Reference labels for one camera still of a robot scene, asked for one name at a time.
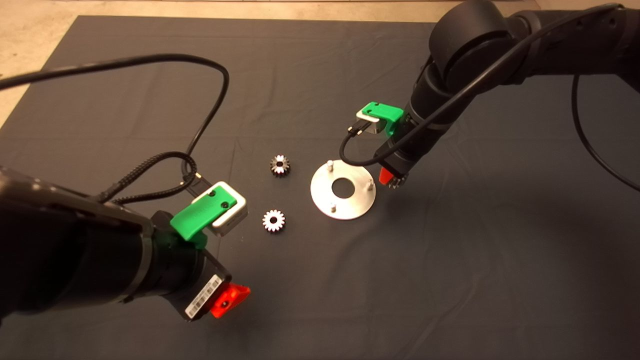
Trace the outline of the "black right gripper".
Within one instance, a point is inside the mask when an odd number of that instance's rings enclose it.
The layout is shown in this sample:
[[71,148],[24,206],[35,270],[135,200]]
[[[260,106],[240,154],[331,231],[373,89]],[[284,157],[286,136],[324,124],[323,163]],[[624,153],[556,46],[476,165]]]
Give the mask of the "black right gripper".
[[394,176],[406,176],[420,159],[431,150],[430,136],[416,136],[400,149],[379,161],[378,180],[384,186],[391,186]]

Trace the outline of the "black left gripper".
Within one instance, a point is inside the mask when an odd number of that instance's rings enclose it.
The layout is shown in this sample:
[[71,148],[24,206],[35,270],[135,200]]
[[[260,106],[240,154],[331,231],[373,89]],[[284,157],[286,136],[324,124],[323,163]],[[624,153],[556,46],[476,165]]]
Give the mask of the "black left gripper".
[[208,250],[199,251],[196,266],[186,283],[167,295],[167,301],[186,322],[211,313],[220,319],[251,294],[245,285],[231,282],[233,276]]

